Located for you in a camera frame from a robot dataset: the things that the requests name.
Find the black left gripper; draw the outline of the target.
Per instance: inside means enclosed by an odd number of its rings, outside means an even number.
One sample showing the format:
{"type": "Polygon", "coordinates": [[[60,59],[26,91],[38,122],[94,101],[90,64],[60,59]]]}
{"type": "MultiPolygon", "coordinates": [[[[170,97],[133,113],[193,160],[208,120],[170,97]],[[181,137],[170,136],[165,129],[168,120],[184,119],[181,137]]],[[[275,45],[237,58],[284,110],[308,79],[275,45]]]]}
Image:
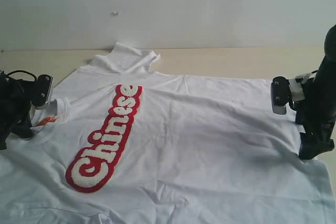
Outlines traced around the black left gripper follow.
{"type": "Polygon", "coordinates": [[[20,138],[33,136],[30,121],[30,93],[34,81],[14,79],[1,72],[1,137],[0,150],[6,150],[6,139],[13,133],[20,138]]]}

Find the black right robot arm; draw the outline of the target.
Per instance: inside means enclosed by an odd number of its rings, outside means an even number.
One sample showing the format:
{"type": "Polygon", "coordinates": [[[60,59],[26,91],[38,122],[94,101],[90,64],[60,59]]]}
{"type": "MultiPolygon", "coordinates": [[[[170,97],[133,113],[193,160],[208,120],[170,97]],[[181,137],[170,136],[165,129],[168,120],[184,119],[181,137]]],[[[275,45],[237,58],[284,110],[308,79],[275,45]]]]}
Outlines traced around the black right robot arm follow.
{"type": "Polygon", "coordinates": [[[324,57],[314,78],[303,84],[304,100],[294,103],[300,133],[298,156],[311,160],[335,148],[332,131],[335,126],[335,26],[327,32],[324,57]]]}

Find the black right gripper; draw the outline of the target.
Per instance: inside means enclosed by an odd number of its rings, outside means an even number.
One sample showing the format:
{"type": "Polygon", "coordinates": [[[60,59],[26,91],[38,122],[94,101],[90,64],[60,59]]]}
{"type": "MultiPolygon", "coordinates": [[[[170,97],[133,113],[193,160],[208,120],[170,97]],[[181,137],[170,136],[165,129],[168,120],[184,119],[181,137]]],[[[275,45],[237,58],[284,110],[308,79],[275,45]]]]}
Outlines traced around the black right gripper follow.
{"type": "Polygon", "coordinates": [[[313,159],[334,150],[331,134],[335,125],[335,78],[296,77],[291,79],[291,95],[297,111],[300,133],[300,159],[313,159]]]}

